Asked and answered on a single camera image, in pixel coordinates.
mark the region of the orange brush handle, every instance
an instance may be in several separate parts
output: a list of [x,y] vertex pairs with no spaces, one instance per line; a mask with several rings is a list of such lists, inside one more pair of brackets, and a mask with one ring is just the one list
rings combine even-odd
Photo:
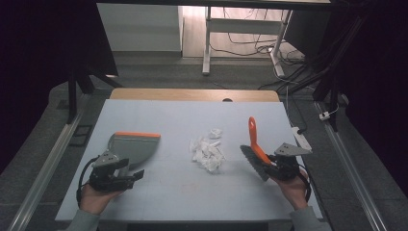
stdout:
[[255,118],[252,116],[248,120],[248,127],[249,127],[249,137],[251,138],[252,151],[254,151],[256,156],[260,160],[262,160],[265,164],[271,165],[270,159],[268,158],[267,154],[265,154],[264,150],[262,150],[262,148],[257,143],[256,123],[255,123]]

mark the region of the desk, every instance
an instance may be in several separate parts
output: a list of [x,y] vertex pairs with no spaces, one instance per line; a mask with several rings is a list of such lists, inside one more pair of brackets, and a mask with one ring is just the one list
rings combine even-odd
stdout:
[[[199,97],[207,101],[198,101]],[[234,102],[219,101],[225,97]],[[160,133],[162,137],[153,156],[129,172],[144,169],[144,178],[112,201],[102,219],[121,222],[289,219],[293,208],[279,187],[271,180],[263,182],[240,150],[241,144],[249,144],[250,116],[257,119],[258,143],[267,153],[283,142],[295,144],[283,104],[277,101],[273,91],[114,90],[111,99],[105,102],[56,220],[73,218],[77,210],[76,186],[85,163],[105,150],[113,132],[123,130]],[[223,131],[220,148],[226,157],[214,174],[192,162],[189,153],[190,140],[206,136],[212,128]],[[318,218],[322,218],[314,194],[309,203]]]

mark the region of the power strip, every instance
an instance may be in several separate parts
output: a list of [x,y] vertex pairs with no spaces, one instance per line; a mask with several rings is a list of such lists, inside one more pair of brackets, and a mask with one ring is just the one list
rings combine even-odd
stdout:
[[297,134],[297,131],[299,131],[298,127],[293,127],[292,132],[294,137],[296,138],[297,143],[304,149],[309,150],[312,152],[312,146],[307,142],[305,136],[302,134]]

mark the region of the person's left hand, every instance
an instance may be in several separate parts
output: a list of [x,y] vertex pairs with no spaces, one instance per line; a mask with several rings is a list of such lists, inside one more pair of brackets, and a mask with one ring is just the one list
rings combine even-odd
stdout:
[[123,193],[123,191],[98,192],[94,190],[90,184],[86,184],[82,188],[80,209],[94,215],[100,215],[105,210],[109,201],[121,193]]

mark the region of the sleeve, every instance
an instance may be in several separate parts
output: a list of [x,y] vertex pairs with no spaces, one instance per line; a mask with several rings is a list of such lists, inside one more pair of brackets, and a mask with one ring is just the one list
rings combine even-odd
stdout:
[[331,231],[327,222],[320,222],[316,218],[313,207],[296,210],[290,213],[295,231]]
[[78,210],[74,219],[64,231],[95,231],[98,227],[99,216]]

